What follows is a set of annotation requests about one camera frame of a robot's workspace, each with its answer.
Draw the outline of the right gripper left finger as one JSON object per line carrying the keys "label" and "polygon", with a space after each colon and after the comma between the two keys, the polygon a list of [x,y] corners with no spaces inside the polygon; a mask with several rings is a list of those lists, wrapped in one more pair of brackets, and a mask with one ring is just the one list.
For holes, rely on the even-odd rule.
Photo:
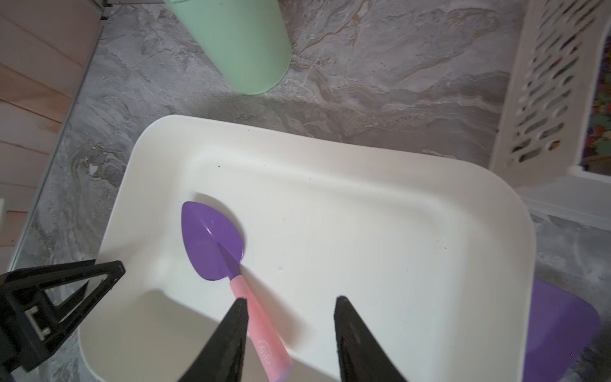
{"label": "right gripper left finger", "polygon": [[240,382],[248,322],[248,301],[239,298],[179,381]]}

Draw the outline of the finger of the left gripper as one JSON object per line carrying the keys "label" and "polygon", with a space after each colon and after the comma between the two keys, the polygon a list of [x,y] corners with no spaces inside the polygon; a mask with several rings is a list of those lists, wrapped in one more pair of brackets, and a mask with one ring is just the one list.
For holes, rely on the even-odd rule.
{"label": "finger of the left gripper", "polygon": [[[36,369],[73,335],[105,295],[125,275],[119,260],[86,260],[29,267],[1,275],[1,380],[12,372]],[[49,289],[83,281],[64,302],[54,304]]]}

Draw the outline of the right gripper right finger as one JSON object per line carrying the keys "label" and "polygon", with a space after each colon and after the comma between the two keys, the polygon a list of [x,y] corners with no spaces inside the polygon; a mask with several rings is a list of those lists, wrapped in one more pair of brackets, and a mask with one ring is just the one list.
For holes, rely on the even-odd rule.
{"label": "right gripper right finger", "polygon": [[336,300],[334,324],[341,381],[406,381],[345,296]]}

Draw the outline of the purple pointed trowel pink handle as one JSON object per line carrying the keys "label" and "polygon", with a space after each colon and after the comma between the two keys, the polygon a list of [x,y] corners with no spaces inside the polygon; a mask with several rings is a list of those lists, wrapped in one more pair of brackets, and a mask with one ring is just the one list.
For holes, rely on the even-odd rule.
{"label": "purple pointed trowel pink handle", "polygon": [[181,208],[181,233],[187,256],[197,274],[208,281],[229,279],[234,296],[248,301],[248,334],[267,378],[285,381],[291,374],[293,361],[241,275],[244,242],[235,225],[211,206],[185,202]]}

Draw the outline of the white storage box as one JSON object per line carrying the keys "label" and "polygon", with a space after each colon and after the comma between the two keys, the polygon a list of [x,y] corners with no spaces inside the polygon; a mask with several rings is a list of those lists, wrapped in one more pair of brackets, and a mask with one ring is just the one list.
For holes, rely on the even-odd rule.
{"label": "white storage box", "polygon": [[228,281],[189,262],[187,201],[241,232],[292,381],[339,377],[340,295],[407,380],[523,377],[536,238],[505,181],[455,159],[167,116],[135,143],[100,247],[126,272],[79,328],[98,379],[177,380],[232,305]]}

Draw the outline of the purple square shovel pink handle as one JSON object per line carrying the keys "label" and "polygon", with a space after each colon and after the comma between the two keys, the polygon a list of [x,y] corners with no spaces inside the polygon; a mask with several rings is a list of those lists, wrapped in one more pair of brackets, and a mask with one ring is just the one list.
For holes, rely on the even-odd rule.
{"label": "purple square shovel pink handle", "polygon": [[559,381],[601,328],[588,302],[535,279],[531,296],[524,381]]}

